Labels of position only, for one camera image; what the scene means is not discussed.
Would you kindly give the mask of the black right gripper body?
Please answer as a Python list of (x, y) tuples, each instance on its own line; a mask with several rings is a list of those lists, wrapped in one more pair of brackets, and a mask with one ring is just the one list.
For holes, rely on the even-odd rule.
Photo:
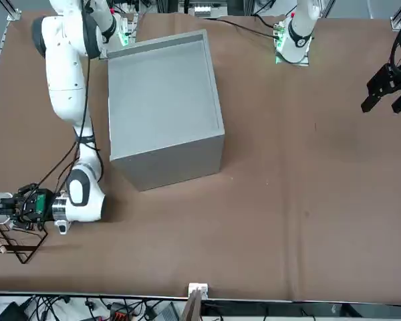
[(49, 189), (38, 189), (31, 196), (31, 221), (46, 222), (53, 219), (53, 192)]

